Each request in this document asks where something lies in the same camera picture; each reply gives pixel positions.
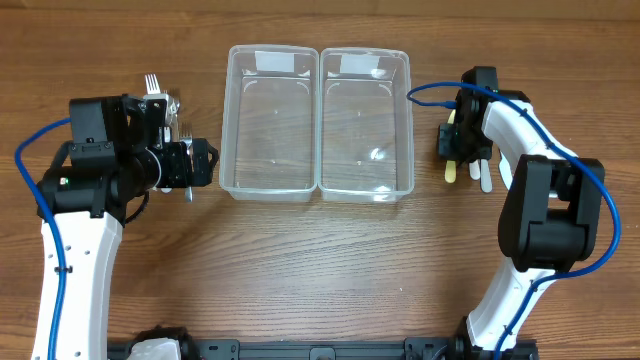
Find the pale blue plastic knife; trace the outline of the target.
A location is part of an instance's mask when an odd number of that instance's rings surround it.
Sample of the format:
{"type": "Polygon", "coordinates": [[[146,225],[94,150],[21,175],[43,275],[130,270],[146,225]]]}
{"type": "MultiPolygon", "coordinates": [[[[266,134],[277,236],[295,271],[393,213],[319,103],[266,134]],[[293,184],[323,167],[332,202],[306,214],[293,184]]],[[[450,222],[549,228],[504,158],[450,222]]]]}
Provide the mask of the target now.
{"type": "Polygon", "coordinates": [[[486,159],[480,160],[480,184],[484,193],[490,193],[493,190],[489,163],[486,159]]]}

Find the yellow plastic knife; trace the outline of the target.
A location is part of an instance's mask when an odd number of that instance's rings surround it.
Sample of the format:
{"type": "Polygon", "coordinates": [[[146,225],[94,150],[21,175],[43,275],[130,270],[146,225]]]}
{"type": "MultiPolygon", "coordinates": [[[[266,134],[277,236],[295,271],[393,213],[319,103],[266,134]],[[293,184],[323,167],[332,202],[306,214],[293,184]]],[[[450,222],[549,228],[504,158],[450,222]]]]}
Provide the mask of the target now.
{"type": "MultiPolygon", "coordinates": [[[[448,117],[447,123],[449,125],[453,124],[454,119],[455,119],[455,110],[452,110],[448,117]]],[[[449,184],[454,183],[456,181],[456,174],[457,174],[456,162],[453,160],[447,160],[446,166],[445,166],[445,181],[449,184]]]]}

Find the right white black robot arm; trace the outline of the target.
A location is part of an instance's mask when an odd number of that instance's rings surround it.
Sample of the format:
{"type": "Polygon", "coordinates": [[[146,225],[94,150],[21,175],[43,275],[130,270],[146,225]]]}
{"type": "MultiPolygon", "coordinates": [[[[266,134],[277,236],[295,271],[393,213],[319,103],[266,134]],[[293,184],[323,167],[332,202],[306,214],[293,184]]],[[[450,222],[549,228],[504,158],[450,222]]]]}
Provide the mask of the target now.
{"type": "Polygon", "coordinates": [[[512,180],[499,217],[504,259],[478,306],[462,324],[467,356],[515,358],[517,335],[544,292],[556,281],[595,271],[603,259],[577,270],[594,250],[601,204],[611,196],[604,167],[560,145],[537,119],[521,92],[457,82],[446,107],[453,122],[440,126],[438,146],[446,160],[486,159],[497,146],[512,180]]]}

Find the light blue plastic knife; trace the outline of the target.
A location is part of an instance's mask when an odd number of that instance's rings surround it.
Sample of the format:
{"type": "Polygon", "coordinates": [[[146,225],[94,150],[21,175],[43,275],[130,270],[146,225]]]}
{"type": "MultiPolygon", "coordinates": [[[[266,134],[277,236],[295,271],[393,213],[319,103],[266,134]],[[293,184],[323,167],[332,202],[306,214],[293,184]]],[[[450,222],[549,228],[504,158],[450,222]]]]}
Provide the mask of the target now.
{"type": "Polygon", "coordinates": [[[503,152],[500,152],[499,173],[503,184],[509,190],[513,181],[513,174],[507,157],[503,152]]]}

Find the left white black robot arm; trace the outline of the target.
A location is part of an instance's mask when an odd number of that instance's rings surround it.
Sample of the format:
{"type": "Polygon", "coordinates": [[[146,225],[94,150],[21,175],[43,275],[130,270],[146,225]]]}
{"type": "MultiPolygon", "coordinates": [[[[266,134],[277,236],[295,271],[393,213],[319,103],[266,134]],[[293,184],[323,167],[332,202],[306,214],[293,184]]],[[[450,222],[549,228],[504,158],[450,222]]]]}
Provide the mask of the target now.
{"type": "Polygon", "coordinates": [[[104,359],[111,280],[130,201],[209,185],[217,150],[182,133],[167,93],[73,99],[72,138],[30,184],[42,220],[44,274],[32,356],[104,359]]]}

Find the white plastic knife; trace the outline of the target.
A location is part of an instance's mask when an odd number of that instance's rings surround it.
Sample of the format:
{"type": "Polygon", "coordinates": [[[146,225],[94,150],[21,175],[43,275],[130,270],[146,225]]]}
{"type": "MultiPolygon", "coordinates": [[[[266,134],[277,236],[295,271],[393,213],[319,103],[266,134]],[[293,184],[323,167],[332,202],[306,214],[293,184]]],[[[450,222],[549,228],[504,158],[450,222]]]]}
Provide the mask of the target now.
{"type": "Polygon", "coordinates": [[[481,178],[481,170],[478,160],[469,164],[469,175],[473,180],[479,180],[481,178]]]}

